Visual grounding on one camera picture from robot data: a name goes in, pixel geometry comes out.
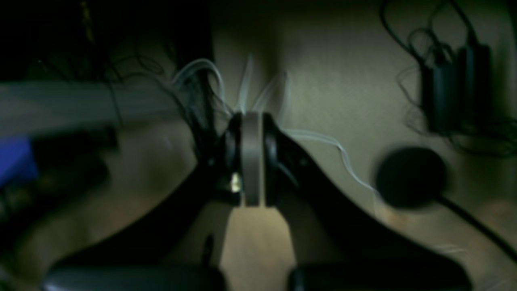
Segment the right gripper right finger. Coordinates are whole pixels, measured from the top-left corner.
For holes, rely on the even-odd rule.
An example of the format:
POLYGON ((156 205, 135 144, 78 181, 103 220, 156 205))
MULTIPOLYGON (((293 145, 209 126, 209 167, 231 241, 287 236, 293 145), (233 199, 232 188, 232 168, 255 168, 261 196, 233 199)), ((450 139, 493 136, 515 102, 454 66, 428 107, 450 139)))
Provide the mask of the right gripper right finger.
POLYGON ((352 202, 269 114, 242 116, 247 207, 286 220, 296 265, 288 291, 471 291, 464 268, 390 230, 352 202))

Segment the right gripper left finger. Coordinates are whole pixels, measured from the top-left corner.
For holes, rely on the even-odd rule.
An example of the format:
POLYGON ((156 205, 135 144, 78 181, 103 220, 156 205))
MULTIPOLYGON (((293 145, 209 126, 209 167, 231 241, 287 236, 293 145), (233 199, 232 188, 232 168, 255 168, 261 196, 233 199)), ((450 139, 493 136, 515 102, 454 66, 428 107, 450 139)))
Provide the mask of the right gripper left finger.
POLYGON ((59 261, 44 278, 46 291, 226 291, 214 265, 215 231, 186 243, 212 202, 237 206, 231 175, 240 162, 242 115, 235 114, 215 146, 150 213, 96 245, 59 261))

